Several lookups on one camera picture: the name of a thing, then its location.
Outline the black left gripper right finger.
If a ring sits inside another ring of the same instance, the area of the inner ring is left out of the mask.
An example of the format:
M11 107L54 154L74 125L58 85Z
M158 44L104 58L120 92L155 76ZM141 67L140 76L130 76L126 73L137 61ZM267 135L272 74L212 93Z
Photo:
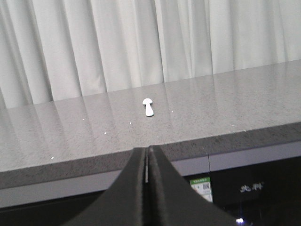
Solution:
M236 220L199 195L159 146L148 150L148 184L154 226L234 226Z

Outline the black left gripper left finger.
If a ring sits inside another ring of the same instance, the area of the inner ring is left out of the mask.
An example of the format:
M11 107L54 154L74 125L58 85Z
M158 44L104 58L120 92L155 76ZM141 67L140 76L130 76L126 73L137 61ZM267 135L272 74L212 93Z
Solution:
M109 189L66 225L143 226L145 158L144 148L133 149L126 166Z

